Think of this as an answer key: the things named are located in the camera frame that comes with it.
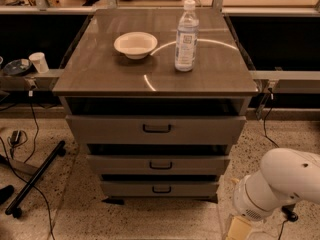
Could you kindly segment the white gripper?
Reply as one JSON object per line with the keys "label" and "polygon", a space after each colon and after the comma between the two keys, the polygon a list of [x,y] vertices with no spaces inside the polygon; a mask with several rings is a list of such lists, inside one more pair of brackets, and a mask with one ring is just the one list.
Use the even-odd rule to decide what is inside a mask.
{"label": "white gripper", "polygon": [[[243,179],[231,179],[235,186],[233,206],[236,211],[251,221],[261,221],[282,206],[294,205],[298,199],[272,188],[260,171]],[[251,223],[243,217],[233,216],[225,240],[247,240],[252,230]]]}

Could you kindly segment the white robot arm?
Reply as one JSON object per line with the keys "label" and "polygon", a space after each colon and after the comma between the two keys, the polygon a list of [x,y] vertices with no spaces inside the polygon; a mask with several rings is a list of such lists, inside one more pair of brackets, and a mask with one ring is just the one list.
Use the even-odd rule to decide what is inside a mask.
{"label": "white robot arm", "polygon": [[238,214],[250,221],[264,220],[281,208],[286,215],[283,225],[298,219],[293,209],[301,200],[320,203],[320,157],[289,148],[266,152],[259,170],[235,184],[232,198]]}

